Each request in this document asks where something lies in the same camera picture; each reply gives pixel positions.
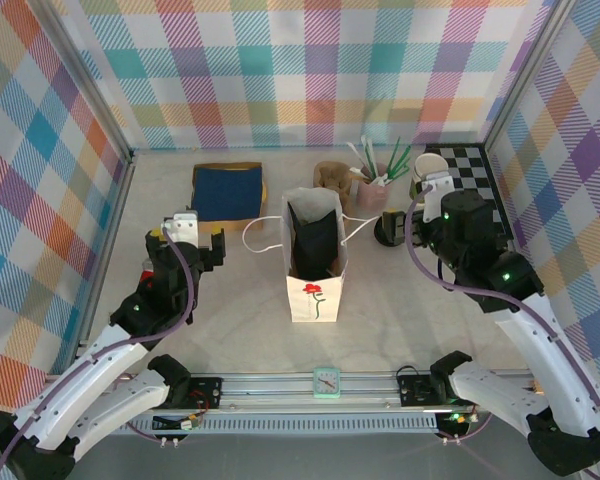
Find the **brown pulp cup carrier stack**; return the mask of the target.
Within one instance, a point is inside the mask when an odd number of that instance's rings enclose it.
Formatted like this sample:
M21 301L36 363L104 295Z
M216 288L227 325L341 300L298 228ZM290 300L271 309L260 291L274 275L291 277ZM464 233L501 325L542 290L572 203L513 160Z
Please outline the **brown pulp cup carrier stack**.
M313 172L313 186L335 191L340 199L343 213L351 215L354 204L351 195L352 176L350 167L342 162L322 161Z

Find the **white wrapped straw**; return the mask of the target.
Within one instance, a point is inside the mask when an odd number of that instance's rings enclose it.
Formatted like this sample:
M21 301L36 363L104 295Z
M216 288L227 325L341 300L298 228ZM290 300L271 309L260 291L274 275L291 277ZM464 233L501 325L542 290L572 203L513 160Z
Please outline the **white wrapped straw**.
M365 158L368 165L368 170L371 174L371 179L374 180L377 177L378 173L372 141L370 138L363 135L361 137L361 142L364 148Z
M361 164L363 165L363 168L367 168L368 169L368 163L366 160L366 157L363 156L359 150L357 149L357 147L351 143L351 142L346 142L346 145L353 151L353 153L355 154L356 158L361 162Z

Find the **black white chessboard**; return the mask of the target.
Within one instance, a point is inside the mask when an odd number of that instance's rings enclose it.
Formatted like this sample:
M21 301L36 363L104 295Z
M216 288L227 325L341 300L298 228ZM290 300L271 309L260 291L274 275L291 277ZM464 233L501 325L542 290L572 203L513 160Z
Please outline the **black white chessboard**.
M496 233L506 240L513 234L485 148L479 143L427 144L425 153L443 157L456 190L475 191L491 206Z

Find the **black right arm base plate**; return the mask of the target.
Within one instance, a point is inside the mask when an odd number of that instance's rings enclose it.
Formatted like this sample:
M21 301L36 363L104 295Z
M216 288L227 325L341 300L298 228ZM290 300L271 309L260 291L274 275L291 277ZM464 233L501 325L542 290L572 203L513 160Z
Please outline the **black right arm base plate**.
M473 402L458 397L442 381L432 380L430 375L400 372L396 383L402 407L474 406Z

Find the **black cup lid stack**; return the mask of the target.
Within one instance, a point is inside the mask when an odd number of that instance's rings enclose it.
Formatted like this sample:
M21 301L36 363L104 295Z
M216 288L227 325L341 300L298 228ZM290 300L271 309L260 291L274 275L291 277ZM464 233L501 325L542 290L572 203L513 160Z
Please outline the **black cup lid stack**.
M383 229L381 219L378 219L376 221L373 233L374 233L374 238L376 239L376 241L385 247L397 247L397 246L405 243L404 239L399 240L399 241L389 240Z

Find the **small connector board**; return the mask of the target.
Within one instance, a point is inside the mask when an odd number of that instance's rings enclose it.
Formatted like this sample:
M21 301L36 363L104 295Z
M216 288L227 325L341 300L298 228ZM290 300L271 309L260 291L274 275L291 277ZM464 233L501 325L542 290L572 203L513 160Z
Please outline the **small connector board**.
M471 426L479 421L477 413L436 413L437 428L440 432L453 435L466 435Z
M178 418L153 416L152 428L161 431L191 431L198 428L202 420L203 415L201 414L190 414Z

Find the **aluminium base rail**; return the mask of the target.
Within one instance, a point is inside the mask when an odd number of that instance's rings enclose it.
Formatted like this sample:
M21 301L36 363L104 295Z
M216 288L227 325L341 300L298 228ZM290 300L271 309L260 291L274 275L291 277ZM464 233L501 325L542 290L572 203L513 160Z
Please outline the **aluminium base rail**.
M567 374L557 380L545 381L544 395L533 393L527 386L526 373L508 371L499 376L495 372L469 362L455 369L448 381L442 381L461 399L474 406L402 407L392 373L340 373L341 395L337 399L313 397L313 374L221 374L222 395L218 409L212 412L242 414L326 414L413 411L424 413L468 413L471 409L489 411L501 417L526 418L550 410L555 421L582 419L595 411L595 403L580 379ZM67 372L60 392L51 385L27 404L65 415L70 421L80 418L90 407L101 407L109 400L128 406L132 415L147 410L189 411L187 409L155 409L162 404L170 388L165 375L150 369L131 375L112 376L96 372Z

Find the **white flower paper bag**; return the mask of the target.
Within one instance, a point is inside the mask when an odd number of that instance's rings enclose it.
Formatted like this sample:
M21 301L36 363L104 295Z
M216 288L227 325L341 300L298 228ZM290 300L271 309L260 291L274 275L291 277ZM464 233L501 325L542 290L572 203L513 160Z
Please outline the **white flower paper bag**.
M315 221L332 209L336 210L338 225L338 266L341 273L334 278L319 281L303 281L288 273L292 245L291 219L287 203L290 202L301 220ZM261 249L251 247L247 232L258 222L275 220L280 229L280 242ZM269 215L252 220L242 231L241 240L246 249L254 254L281 249L286 278L286 292L291 320L295 323L334 323L337 321L343 284L348 265L348 242L366 226L378 218L356 218L343 213L338 194L326 188L295 188L282 195L279 215Z

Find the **green white paper cup stack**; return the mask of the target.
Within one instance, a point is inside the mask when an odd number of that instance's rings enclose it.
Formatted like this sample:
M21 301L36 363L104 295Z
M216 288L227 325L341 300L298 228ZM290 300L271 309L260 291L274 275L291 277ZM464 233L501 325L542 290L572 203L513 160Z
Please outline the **green white paper cup stack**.
M444 157L435 153L423 153L413 163L410 183L411 199L414 199L418 194L417 185L430 174L442 174L444 177L451 176L448 162Z

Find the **dark blue napkin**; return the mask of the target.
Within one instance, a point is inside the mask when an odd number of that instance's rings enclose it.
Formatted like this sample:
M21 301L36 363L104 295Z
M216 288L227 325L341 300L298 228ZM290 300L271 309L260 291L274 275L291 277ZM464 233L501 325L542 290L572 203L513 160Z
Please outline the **dark blue napkin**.
M287 203L292 245L288 273L303 281L319 281L338 276L338 225L332 209L315 221L301 220L291 203Z
M201 222L251 220L260 216L262 167L197 166L193 173L191 207Z

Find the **aluminium corner post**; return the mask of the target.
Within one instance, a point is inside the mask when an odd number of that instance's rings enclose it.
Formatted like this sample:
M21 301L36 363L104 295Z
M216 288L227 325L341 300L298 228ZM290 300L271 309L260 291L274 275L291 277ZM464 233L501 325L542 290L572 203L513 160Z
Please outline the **aluminium corner post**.
M79 0L30 0L37 2L39 17L45 17L52 42L58 48L67 70L78 89L86 95L97 120L116 149L132 162L133 148L109 105L109 67L103 67L104 55L92 44L96 37L82 11Z
M506 132L526 91L535 80L577 3L578 0L552 0L543 21L540 23L533 21L532 26L538 26L533 42L519 62L520 67L516 76L512 79L501 106L484 134L484 147L487 151L491 150Z

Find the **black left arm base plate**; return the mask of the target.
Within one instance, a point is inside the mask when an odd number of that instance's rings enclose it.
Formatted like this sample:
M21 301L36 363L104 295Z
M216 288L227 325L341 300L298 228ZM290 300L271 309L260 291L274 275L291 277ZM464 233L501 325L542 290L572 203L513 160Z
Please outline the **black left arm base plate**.
M193 376L180 381L169 391L167 399L155 409L218 409L222 395L222 377Z

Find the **pink straw holder cup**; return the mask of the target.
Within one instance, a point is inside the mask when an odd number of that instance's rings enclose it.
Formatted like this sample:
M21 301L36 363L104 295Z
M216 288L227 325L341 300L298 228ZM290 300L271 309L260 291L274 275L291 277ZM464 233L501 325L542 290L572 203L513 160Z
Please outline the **pink straw holder cup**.
M365 210L383 209L387 204L389 192L389 186L359 180L356 193L357 205Z

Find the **small mint green clock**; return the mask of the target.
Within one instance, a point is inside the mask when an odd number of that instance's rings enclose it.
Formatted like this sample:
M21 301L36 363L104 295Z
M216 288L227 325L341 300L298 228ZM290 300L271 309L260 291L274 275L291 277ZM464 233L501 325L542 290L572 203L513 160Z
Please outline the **small mint green clock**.
M341 395L340 370L332 367L317 367L313 370L313 397L337 399Z

